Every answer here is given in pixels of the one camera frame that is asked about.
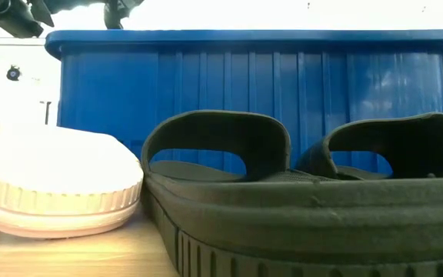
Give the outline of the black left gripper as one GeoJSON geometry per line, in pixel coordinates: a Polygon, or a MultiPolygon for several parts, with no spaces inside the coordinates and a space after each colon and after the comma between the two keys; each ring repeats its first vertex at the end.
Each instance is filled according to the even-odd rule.
{"type": "MultiPolygon", "coordinates": [[[[128,18],[134,8],[145,0],[54,0],[54,13],[79,6],[103,4],[103,18],[107,29],[123,29],[121,20],[128,18]]],[[[51,12],[44,0],[0,0],[0,28],[16,38],[39,37],[44,29],[37,22],[54,27],[51,12]]]]}

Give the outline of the black round device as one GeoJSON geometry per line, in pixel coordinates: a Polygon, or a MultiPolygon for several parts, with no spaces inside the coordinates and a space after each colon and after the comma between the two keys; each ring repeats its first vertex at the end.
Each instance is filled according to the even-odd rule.
{"type": "Polygon", "coordinates": [[[12,65],[7,71],[6,78],[10,81],[17,82],[21,77],[22,73],[18,66],[12,65]]]}

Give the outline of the black rubber slide sandal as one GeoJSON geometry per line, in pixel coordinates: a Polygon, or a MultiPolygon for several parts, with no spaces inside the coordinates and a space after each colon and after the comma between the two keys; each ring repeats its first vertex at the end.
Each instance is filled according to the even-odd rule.
{"type": "MultiPolygon", "coordinates": [[[[443,178],[342,180],[298,171],[267,115],[199,110],[141,154],[142,203],[180,277],[443,277],[443,178]]],[[[390,174],[371,152],[336,165],[390,174]]]]}
{"type": "Polygon", "coordinates": [[[347,123],[308,148],[295,168],[342,180],[443,178],[443,113],[347,123]],[[333,152],[380,155],[390,165],[391,173],[336,165],[331,157],[333,152]]]}

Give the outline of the thin black post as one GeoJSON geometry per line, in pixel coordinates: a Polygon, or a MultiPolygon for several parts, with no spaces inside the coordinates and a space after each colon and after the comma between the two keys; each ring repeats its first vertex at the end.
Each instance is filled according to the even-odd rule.
{"type": "Polygon", "coordinates": [[[39,102],[40,108],[43,111],[45,125],[47,125],[49,123],[51,104],[52,104],[52,102],[50,102],[50,101],[40,101],[39,102]]]}

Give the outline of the blue plastic bin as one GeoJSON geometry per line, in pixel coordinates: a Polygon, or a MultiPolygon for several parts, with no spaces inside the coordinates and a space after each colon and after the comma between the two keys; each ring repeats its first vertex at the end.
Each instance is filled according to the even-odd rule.
{"type": "Polygon", "coordinates": [[[443,29],[56,31],[58,125],[139,154],[165,119],[198,109],[282,122],[291,159],[340,125],[443,112],[443,29]]]}

